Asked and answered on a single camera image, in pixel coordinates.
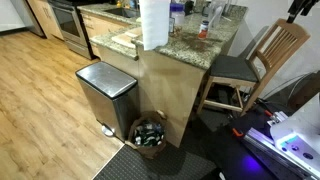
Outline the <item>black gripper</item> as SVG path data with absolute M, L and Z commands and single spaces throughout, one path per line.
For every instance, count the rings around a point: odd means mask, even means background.
M 293 23 L 298 14 L 307 16 L 310 10 L 319 2 L 320 0 L 293 0 L 288 9 L 287 23 Z

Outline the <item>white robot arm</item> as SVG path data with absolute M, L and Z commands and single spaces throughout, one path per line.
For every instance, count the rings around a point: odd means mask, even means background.
M 270 133 L 284 156 L 320 180 L 320 106 L 315 94 L 292 116 L 273 125 Z

